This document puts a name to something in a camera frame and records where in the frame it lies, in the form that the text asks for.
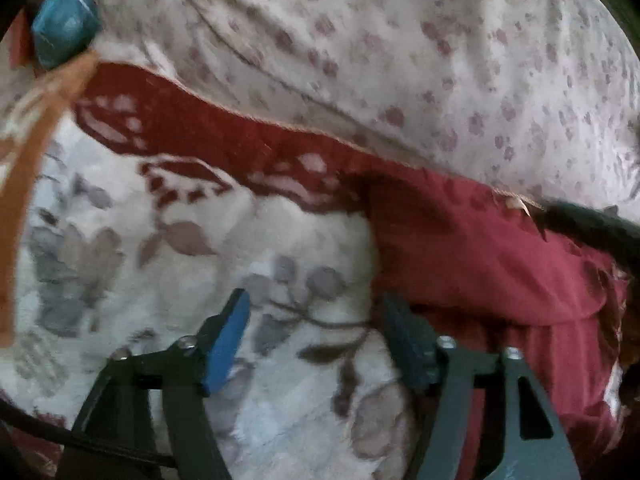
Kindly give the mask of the dark red small garment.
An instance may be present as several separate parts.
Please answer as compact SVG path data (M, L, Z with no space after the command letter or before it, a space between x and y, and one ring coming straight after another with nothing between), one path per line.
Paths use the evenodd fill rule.
M620 356L627 283L610 255L541 231L468 179L401 168L347 185L380 256L375 298L396 292L466 348L520 348L581 470L614 448L620 423L604 395Z

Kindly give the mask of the orange patterned cloth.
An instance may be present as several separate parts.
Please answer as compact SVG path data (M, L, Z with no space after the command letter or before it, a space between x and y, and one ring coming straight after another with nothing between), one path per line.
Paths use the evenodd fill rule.
M1 129L1 345L14 341L14 276L24 224L44 154L58 123L96 72L89 49L38 77Z

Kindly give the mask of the white and red floral blanket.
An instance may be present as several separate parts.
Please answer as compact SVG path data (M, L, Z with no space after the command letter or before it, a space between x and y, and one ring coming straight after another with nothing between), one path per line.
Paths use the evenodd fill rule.
M416 427L372 324L372 228L347 179L388 161L105 64L52 134L15 267L1 402L73 430L114 356L163 351L232 292L250 318L205 399L229 479L399 479ZM40 474L68 450L16 432Z

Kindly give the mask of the pink floral bed sheet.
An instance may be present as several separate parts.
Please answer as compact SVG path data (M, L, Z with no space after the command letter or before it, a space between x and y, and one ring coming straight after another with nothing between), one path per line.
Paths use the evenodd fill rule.
M639 60L600 0L98 0L106 58L232 110L639 215Z

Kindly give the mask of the blue bundle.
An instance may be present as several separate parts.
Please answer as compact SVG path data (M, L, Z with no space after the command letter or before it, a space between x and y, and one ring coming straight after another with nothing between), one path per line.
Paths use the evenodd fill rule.
M44 0L32 22L35 55L54 70L90 47L102 28L94 0Z

